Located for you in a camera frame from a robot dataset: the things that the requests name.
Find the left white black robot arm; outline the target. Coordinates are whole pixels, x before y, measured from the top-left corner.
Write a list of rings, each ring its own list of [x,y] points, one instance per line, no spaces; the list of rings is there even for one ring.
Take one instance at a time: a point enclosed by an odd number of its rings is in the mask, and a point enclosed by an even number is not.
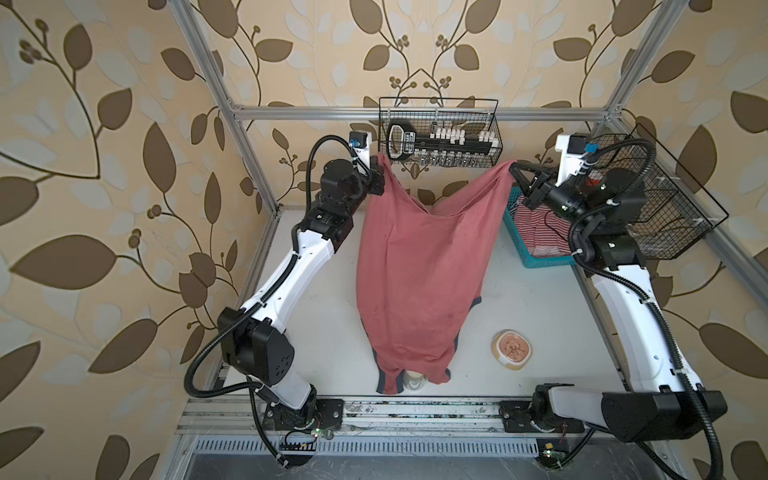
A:
[[[308,195],[305,215],[291,230],[291,248],[282,263],[241,307],[220,313],[217,335],[192,360],[184,377],[184,389],[193,398],[245,390],[276,408],[282,423],[296,430],[321,422],[315,388],[292,365],[295,349],[286,336],[288,320],[313,277],[353,229],[354,213],[367,196],[382,194],[385,184],[383,169],[371,156],[371,133],[325,135],[311,151],[317,153],[327,142],[341,144],[347,158],[323,167],[320,190]],[[243,374],[244,381],[208,390],[195,386],[198,368],[214,350],[221,351],[224,362]]]

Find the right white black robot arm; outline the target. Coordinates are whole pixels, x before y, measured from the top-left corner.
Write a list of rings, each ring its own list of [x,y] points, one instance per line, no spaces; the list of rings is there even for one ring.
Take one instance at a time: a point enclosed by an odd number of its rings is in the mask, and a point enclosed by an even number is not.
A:
[[[551,466],[568,465],[602,432],[637,445],[671,479],[679,473],[651,442],[702,433],[710,454],[707,476],[720,479],[725,462],[714,422],[726,413],[726,400],[704,387],[685,359],[655,297],[646,256],[630,232],[647,203],[646,179],[656,164],[656,146],[642,137],[610,145],[583,135],[559,140],[558,167],[516,161],[509,171],[525,207],[546,206],[568,222],[571,256],[592,280],[616,326],[630,389],[596,392],[572,384],[540,384],[529,407],[513,417],[542,432],[554,432],[568,421],[587,426],[579,443]]]

